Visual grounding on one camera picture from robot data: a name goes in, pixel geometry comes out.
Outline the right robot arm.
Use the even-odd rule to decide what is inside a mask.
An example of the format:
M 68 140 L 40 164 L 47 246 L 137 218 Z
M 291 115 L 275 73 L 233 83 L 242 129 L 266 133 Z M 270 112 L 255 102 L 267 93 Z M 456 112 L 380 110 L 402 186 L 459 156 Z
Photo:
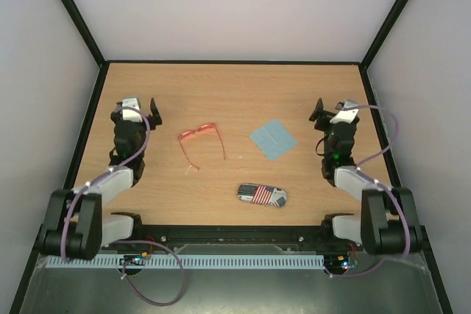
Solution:
M 330 112 L 319 99 L 309 118 L 314 128 L 323 134 L 317 143 L 323 148 L 319 153 L 323 178 L 361 203 L 359 215 L 325 216 L 322 243 L 329 249 L 337 249 L 351 240 L 373 255 L 419 252 L 423 236 L 413 193 L 408 188 L 379 182 L 363 172 L 364 160 L 354 161 L 353 147 L 361 108 L 357 102 L 346 100 Z

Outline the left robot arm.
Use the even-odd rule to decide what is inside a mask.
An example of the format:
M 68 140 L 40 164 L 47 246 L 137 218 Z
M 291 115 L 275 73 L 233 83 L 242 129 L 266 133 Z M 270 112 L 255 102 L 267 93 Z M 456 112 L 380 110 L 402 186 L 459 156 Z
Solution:
M 101 247 L 133 236 L 141 224 L 134 213 L 104 217 L 103 208 L 141 179 L 150 133 L 163 123 L 154 99 L 150 114 L 141 111 L 137 97 L 122 99 L 110 114 L 114 147 L 107 169 L 84 185 L 55 190 L 46 209 L 36 247 L 42 255 L 63 260 L 92 260 Z

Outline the flag pattern glasses case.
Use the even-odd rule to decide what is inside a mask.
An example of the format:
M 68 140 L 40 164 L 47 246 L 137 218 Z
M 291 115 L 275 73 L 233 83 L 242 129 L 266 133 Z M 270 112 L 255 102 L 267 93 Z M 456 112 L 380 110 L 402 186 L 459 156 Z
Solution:
M 283 189 L 244 183 L 238 187 L 237 197 L 240 201 L 267 207 L 283 208 L 288 199 L 288 194 Z

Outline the red sunglasses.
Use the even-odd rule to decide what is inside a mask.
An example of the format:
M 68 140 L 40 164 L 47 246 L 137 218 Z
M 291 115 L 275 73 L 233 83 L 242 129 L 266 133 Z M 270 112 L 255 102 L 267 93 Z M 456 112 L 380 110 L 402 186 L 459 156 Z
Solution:
M 199 171 L 199 162 L 216 151 L 216 141 L 222 150 L 222 158 L 227 159 L 227 152 L 222 134 L 216 123 L 206 123 L 196 129 L 190 129 L 177 136 L 177 141 L 188 164 Z

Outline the light blue cleaning cloth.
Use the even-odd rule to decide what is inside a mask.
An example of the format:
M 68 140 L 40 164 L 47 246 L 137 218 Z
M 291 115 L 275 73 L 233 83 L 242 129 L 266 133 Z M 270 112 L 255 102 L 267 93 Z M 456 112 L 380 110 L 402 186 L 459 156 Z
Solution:
M 270 120 L 251 132 L 249 136 L 270 161 L 276 160 L 297 146 L 297 140 L 277 119 Z

